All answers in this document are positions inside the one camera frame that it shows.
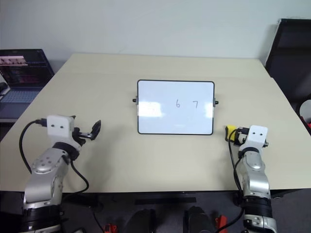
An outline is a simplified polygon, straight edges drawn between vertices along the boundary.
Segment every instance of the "white wall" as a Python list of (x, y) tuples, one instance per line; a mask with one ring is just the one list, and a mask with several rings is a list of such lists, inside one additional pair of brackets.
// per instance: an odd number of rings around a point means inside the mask
[(43, 48), (54, 69), (73, 52), (261, 58), (282, 17), (310, 0), (1, 0), (0, 47)]

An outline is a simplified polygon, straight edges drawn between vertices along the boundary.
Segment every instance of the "beige tabletop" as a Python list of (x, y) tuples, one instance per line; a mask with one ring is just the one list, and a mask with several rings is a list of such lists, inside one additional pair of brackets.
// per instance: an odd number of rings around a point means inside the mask
[[(139, 134), (132, 103), (139, 79), (214, 81), (219, 105), (213, 135)], [(73, 55), (0, 143), (1, 190), (24, 190), (30, 174), (19, 154), (19, 135), (28, 122), (51, 114), (76, 115), (75, 126), (83, 132), (102, 120), (99, 136), (75, 161), (89, 192), (236, 189), (226, 124), (269, 128), (262, 158), (272, 189), (311, 188), (311, 137), (256, 59)], [(50, 146), (46, 128), (28, 129), (29, 162)], [(73, 192), (85, 184), (70, 168), (64, 186)]]

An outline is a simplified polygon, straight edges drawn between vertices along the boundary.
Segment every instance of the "robotic arm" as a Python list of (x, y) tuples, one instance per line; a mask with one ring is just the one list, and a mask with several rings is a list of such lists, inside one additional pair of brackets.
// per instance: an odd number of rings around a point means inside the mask
[(81, 133), (74, 127), (75, 116), (48, 116), (39, 120), (48, 128), (52, 147), (31, 165), (31, 177), (26, 184), (21, 232), (54, 233), (61, 231), (60, 204), (63, 179), (68, 165), (77, 159), (84, 138), (94, 140), (101, 128), (101, 121), (92, 132)]
[(244, 208), (244, 233), (277, 233), (272, 216), (268, 178), (261, 159), (262, 148), (268, 146), (268, 129), (253, 125), (238, 128), (234, 133), (234, 145), (240, 146), (237, 170), (242, 176), (242, 207)]

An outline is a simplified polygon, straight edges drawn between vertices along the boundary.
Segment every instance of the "white object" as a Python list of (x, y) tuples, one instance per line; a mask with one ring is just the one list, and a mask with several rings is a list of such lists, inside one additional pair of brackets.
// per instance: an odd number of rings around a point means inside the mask
[[(139, 79), (213, 80), (220, 103), (213, 135), (137, 133), (132, 99)], [(262, 159), (271, 189), (311, 188), (311, 137), (256, 59), (74, 54), (1, 141), (1, 190), (24, 190), (30, 174), (18, 150), (20, 133), (30, 121), (50, 114), (76, 115), (82, 131), (102, 120), (100, 134), (75, 161), (89, 180), (88, 192), (235, 190), (227, 124), (269, 128)], [(29, 163), (50, 143), (46, 128), (31, 126), (23, 140)], [(69, 169), (64, 192), (83, 188)]]
[(311, 122), (311, 100), (304, 101), (299, 112), (306, 122)]
[(268, 134), (268, 128), (258, 125), (252, 125), (249, 128), (249, 133), (246, 141), (240, 146), (239, 151), (243, 151), (247, 147), (254, 147), (262, 154), (262, 147), (265, 143)]
[(213, 133), (213, 82), (139, 80), (137, 85), (139, 133)]
[(74, 119), (70, 116), (50, 115), (47, 117), (48, 136), (51, 139), (51, 147), (56, 142), (64, 142), (80, 151), (81, 146), (72, 138), (74, 131)]

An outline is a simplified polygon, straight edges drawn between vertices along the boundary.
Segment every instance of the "cable connector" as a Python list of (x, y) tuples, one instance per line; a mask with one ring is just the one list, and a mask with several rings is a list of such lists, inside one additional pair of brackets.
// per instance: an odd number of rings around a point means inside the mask
[(39, 125), (41, 125), (43, 127), (47, 127), (47, 120), (45, 118), (41, 118), (41, 119), (35, 120), (35, 123), (39, 124)]
[(248, 135), (248, 133), (249, 133), (249, 128), (239, 127), (239, 128), (237, 129), (237, 132), (238, 132), (238, 133), (242, 133), (242, 134), (244, 134), (244, 135)]

